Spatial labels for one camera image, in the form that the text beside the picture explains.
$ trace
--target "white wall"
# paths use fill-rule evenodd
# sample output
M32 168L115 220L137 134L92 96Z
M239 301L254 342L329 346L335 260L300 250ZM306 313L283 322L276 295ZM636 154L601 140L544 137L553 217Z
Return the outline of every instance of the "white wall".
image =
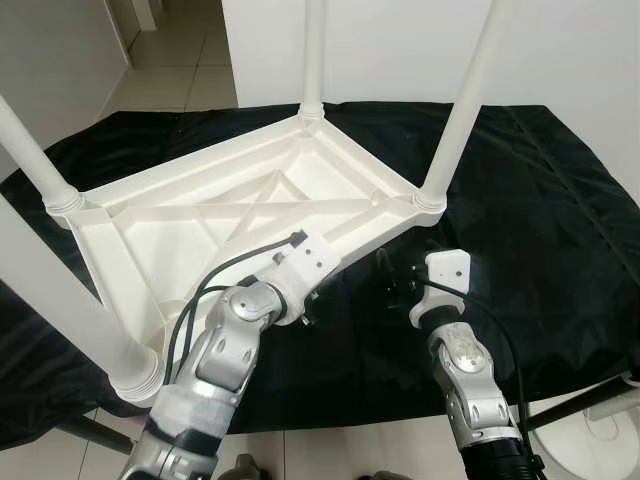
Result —
M161 0L129 0L133 2L133 9L140 25L140 30L157 30L164 15Z
M0 94L43 147L93 123L125 69L103 0L0 0ZM16 168L0 147L0 180Z
M297 102L302 0L224 0L239 105ZM450 102L488 0L328 0L325 100ZM488 104L545 104L640 201L637 0L524 0Z
M122 38L122 43L129 48L140 31L138 14L133 0L107 0L113 19Z

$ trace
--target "black fabric sheet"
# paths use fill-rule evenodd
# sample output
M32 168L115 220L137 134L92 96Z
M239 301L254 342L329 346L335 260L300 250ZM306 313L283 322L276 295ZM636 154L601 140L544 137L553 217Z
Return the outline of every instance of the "black fabric sheet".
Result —
M326 105L327 118L419 185L451 105ZM199 113L117 113L47 153L87 190L295 114L297 106ZM72 235L44 213L20 172L0 187L92 290ZM471 294L514 337L529 400L603 380L638 361L640 211L593 153L545 107L483 108L433 228L386 245L403 293L369 255L320 290L317 324L263 335L258 367L233 432L344 426L434 415L443 399L424 338L408 321L409 267L435 248L472 254ZM60 419L118 401L91 362L5 286L0 289L0 446L35 438ZM506 343L482 312L469 320L515 400Z

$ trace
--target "tile floor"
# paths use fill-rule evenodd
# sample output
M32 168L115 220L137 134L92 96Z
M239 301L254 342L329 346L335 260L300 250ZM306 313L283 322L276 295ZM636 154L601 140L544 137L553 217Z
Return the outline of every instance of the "tile floor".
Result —
M216 0L165 0L167 18L157 32L139 34L128 71L103 112L192 111L237 106L222 9ZM137 438L142 419L95 418ZM445 417L353 428L230 435L217 473L238 453L251 453L274 480L353 479L378 469L418 479L466 478ZM36 442L0 452L3 478L113 480L126 457L58 430ZM556 474L551 480L568 478Z
M557 397L553 403L568 397ZM541 409L540 403L532 404L532 412ZM138 438L144 423L143 418L121 419L103 410L88 416L132 438ZM559 470L536 439L532 440L547 464L549 480L576 479ZM415 480L466 478L444 416L350 428L229 435L222 442L213 478L231 468L239 453L251 453L274 480L351 480L377 470L395 471ZM0 452L0 466L13 480L115 480L126 460L125 455L58 430ZM640 478L640 465L629 477L635 478Z
M165 1L158 31L140 32L127 71L101 114L184 112L237 106L219 0Z

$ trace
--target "screw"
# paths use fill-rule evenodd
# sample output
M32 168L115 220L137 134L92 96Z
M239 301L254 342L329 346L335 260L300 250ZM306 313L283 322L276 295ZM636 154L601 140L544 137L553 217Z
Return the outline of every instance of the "screw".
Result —
M306 315L301 315L301 316L300 316L300 320L302 320L302 324L303 324L305 327L310 327L311 325L313 325L314 323L316 323L316 322L314 322L313 320L311 320L309 317L307 317Z

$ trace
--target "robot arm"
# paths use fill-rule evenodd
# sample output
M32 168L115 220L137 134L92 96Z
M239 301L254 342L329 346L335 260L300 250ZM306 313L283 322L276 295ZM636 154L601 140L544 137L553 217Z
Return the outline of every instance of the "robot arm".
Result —
M304 313L304 300L340 263L308 237L217 300L174 384L160 389L122 480L208 480L256 365L260 334Z
M463 250L432 253L426 258L429 280L462 293L469 290L470 257ZM451 293L425 286L411 310L414 327L423 330L433 373L445 397L447 416L467 476L471 480L536 479L509 406L493 377L489 351L464 322L464 302Z

